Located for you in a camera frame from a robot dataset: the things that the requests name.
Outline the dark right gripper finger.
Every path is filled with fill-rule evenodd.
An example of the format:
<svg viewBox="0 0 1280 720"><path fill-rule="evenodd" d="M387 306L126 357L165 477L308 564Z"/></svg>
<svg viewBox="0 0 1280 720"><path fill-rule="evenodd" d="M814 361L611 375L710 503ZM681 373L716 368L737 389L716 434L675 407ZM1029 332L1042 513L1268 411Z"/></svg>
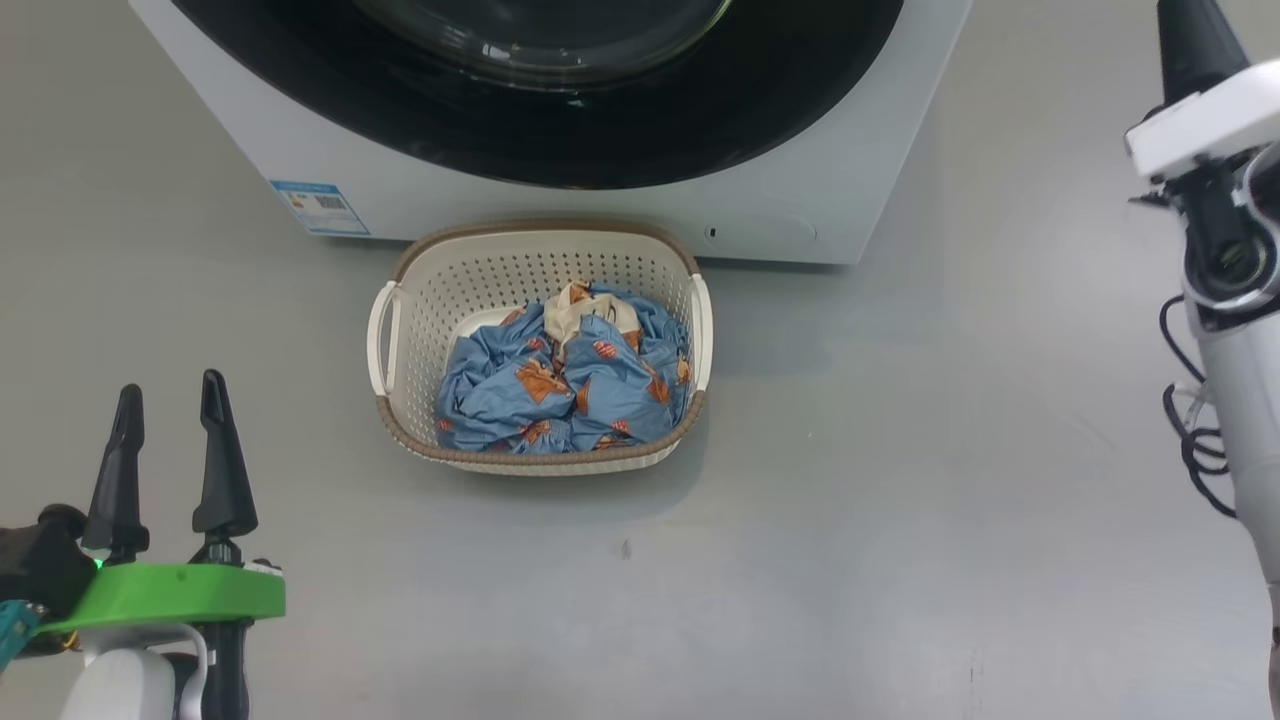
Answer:
<svg viewBox="0 0 1280 720"><path fill-rule="evenodd" d="M1251 65L1215 0L1160 0L1164 104L1204 92Z"/></svg>

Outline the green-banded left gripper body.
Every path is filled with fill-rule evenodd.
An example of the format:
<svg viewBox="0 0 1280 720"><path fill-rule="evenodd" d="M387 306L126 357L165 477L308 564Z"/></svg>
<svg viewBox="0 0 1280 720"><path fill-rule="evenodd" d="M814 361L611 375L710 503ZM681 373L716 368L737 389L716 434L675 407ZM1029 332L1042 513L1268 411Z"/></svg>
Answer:
<svg viewBox="0 0 1280 720"><path fill-rule="evenodd" d="M247 633L284 616L284 574L269 562L133 562L100 569L37 635L83 657L64 719L250 719Z"/></svg>

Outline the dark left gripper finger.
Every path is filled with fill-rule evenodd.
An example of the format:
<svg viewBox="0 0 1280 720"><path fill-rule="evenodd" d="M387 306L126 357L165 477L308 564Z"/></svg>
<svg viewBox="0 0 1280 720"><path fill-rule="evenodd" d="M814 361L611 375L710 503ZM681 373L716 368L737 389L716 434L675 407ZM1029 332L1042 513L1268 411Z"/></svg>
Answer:
<svg viewBox="0 0 1280 720"><path fill-rule="evenodd" d="M87 523L86 550L106 550L109 562L133 562L148 548L140 518L140 451L145 445L145 401L137 384L122 388L104 450Z"/></svg>
<svg viewBox="0 0 1280 720"><path fill-rule="evenodd" d="M234 539L255 532L259 515L227 380L218 370L204 373L200 421L207 438L192 530L204 537L204 544L192 562L239 566L243 560Z"/></svg>

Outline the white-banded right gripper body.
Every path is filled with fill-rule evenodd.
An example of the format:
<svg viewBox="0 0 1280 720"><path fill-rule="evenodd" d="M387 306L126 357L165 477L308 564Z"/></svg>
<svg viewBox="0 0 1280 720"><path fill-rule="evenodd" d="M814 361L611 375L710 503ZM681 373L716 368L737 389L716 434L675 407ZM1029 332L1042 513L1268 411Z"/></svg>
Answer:
<svg viewBox="0 0 1280 720"><path fill-rule="evenodd" d="M1185 234L1183 286L1215 313L1277 299L1277 61L1249 67L1156 111L1125 133L1147 202Z"/></svg>

